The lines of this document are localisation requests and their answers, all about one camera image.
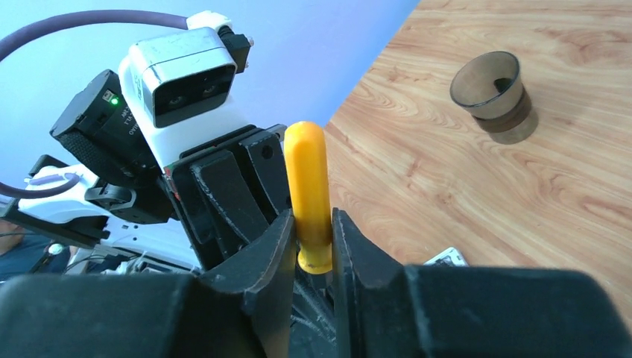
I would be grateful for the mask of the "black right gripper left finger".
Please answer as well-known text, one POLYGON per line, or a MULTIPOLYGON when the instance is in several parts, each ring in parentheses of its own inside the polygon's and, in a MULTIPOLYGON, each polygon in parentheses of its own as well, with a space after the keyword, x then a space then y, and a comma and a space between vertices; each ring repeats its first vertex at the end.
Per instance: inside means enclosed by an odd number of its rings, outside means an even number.
POLYGON ((255 241, 199 277, 210 293, 210 357, 287 357, 297 248, 281 213, 255 241))

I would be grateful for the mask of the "brown translucent plastic cup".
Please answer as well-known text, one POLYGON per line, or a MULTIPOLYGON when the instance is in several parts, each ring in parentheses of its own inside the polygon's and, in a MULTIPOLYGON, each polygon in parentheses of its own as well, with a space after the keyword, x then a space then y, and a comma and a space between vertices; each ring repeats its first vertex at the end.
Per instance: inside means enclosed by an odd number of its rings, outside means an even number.
POLYGON ((515 54, 492 51, 464 65, 449 86, 452 101, 494 142, 503 145, 527 139, 539 124, 521 69, 515 54))

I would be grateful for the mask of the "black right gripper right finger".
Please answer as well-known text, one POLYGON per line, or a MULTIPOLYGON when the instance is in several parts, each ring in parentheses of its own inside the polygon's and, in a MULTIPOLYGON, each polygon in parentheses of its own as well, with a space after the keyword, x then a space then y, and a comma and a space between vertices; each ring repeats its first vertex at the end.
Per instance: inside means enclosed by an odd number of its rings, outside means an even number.
POLYGON ((334 309, 340 357, 409 357, 410 298, 403 266, 347 212, 332 211, 334 309))

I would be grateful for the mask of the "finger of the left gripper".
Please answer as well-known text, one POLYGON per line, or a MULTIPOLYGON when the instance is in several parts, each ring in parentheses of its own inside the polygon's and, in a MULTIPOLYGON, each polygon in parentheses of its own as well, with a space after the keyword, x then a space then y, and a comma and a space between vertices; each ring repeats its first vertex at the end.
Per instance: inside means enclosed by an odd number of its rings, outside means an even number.
POLYGON ((246 155, 247 183, 264 214, 280 214, 290 207, 285 160, 279 138, 253 131, 240 142, 246 155))
POLYGON ((194 161, 191 170, 223 242, 251 243, 268 228, 232 152, 216 151, 194 161))

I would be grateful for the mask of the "yellow handled screwdriver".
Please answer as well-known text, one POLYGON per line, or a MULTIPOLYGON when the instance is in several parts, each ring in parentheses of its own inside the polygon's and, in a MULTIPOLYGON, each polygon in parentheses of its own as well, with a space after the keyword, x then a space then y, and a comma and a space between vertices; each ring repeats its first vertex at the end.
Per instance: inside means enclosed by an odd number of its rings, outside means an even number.
POLYGON ((300 243, 298 264, 309 274, 332 270, 332 210, 323 128, 297 122, 285 131, 285 165, 300 243))

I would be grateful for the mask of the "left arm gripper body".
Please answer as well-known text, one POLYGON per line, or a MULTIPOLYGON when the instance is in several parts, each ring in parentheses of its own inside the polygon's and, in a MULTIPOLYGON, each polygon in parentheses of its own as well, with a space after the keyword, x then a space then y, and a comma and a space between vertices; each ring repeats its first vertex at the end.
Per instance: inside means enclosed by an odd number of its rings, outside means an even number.
MULTIPOLYGON (((50 134, 96 174, 96 184, 85 194, 90 204, 140 224, 180 221, 202 267, 211 269, 249 243, 222 241, 192 164, 216 151, 230 151, 248 185, 240 142, 258 130, 264 129, 248 125, 225 134, 162 171, 121 94, 118 75, 104 70, 70 101, 50 134)), ((280 135, 270 133, 281 145, 280 135)))

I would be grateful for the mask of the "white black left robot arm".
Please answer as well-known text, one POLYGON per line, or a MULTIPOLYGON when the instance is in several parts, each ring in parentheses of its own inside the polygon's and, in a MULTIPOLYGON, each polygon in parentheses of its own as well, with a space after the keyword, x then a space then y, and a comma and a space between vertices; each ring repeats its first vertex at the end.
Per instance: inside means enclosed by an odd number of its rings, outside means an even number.
POLYGON ((279 137, 216 108, 161 169, 106 70, 51 129, 3 219, 128 254, 139 273, 30 274, 1 289, 3 357, 286 357, 296 249, 279 137))

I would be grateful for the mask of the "small white remote control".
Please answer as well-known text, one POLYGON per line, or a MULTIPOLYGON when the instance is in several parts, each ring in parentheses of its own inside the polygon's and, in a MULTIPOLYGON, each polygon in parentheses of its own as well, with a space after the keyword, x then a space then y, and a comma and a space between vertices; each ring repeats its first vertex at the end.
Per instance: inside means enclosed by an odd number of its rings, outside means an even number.
POLYGON ((463 254, 454 247, 448 247, 424 263, 425 266, 467 267, 463 254))

